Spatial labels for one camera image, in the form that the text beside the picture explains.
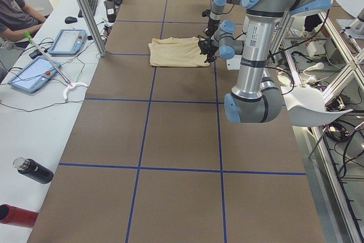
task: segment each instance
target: computer mouse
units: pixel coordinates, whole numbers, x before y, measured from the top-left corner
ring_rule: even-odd
[[[64,23],[66,24],[71,24],[77,22],[77,18],[76,17],[66,17],[66,19],[64,20]]]

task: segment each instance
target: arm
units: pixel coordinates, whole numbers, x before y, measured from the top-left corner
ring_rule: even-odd
[[[44,23],[46,21],[46,18],[42,16],[39,12],[37,12],[32,6],[25,4],[22,10],[25,13],[28,13],[32,17],[34,17],[36,20],[38,20],[40,23]]]
[[[12,42],[16,42],[25,38],[24,36],[25,31],[29,32],[29,34],[33,36],[41,28],[42,25],[43,24],[39,24],[18,31],[12,31],[11,29],[7,28],[4,32],[0,33],[0,36]]]

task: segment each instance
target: black water bottle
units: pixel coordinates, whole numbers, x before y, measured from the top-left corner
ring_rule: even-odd
[[[53,172],[32,159],[17,158],[13,166],[18,172],[28,178],[31,178],[41,184],[50,182],[53,178]]]

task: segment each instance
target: gray t-shirt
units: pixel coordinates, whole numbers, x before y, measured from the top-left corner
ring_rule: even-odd
[[[0,0],[0,34],[7,28],[12,31],[22,30],[39,22],[22,11],[24,0]]]

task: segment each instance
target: person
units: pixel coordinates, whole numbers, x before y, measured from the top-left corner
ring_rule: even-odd
[[[309,15],[305,18],[305,24],[302,31],[302,36],[304,37],[312,37],[315,35],[315,28],[322,23],[319,15]]]
[[[46,18],[24,0],[0,0],[0,36],[12,42],[35,35]]]

